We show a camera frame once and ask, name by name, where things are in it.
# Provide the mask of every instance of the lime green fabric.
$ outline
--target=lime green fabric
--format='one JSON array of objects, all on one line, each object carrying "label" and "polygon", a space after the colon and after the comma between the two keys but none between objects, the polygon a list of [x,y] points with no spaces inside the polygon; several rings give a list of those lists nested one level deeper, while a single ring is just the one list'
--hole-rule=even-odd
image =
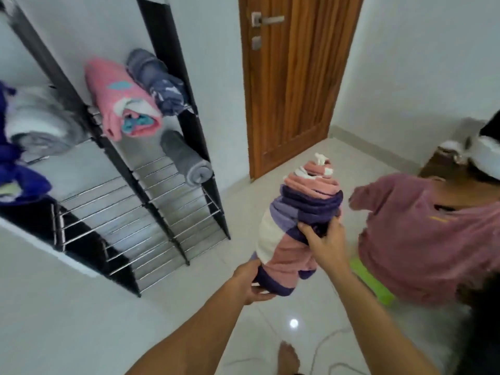
[{"label": "lime green fabric", "polygon": [[391,305],[396,297],[366,269],[359,258],[351,259],[351,270],[370,288],[383,305]]}]

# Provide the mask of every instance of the bare foot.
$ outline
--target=bare foot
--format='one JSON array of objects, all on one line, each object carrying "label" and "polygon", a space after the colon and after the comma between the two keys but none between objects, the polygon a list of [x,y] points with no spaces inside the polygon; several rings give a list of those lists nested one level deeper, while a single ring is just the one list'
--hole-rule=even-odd
[{"label": "bare foot", "polygon": [[301,361],[298,360],[297,353],[292,345],[281,342],[278,352],[278,375],[295,375]]}]

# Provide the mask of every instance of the pink shirt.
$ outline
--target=pink shirt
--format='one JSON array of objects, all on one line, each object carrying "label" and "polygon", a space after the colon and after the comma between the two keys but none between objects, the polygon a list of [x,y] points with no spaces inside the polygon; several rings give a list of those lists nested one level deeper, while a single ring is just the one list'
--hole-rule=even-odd
[{"label": "pink shirt", "polygon": [[431,180],[395,173],[356,188],[349,204],[371,212],[361,262],[400,299],[451,302],[459,284],[479,288],[500,268],[500,202],[439,211]]}]

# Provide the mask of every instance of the hand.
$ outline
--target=hand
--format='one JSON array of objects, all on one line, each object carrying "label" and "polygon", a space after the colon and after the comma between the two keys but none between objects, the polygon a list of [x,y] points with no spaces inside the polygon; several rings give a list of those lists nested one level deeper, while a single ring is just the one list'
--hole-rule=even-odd
[{"label": "hand", "polygon": [[245,305],[250,305],[253,302],[264,302],[271,300],[276,295],[272,293],[262,293],[264,288],[252,285],[253,280],[257,276],[257,269],[262,264],[260,259],[254,259],[247,263],[239,265],[234,271],[233,277],[229,280],[238,287],[239,292],[245,297]]},{"label": "hand", "polygon": [[298,228],[308,239],[313,257],[322,269],[349,269],[346,230],[338,217],[330,221],[327,235],[323,238],[318,237],[313,228],[303,222],[298,223]]}]

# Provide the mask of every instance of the wooden door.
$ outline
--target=wooden door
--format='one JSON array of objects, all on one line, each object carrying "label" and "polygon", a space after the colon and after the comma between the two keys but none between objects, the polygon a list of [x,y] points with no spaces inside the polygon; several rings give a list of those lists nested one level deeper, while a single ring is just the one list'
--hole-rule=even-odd
[{"label": "wooden door", "polygon": [[362,1],[240,0],[252,179],[327,137]]}]

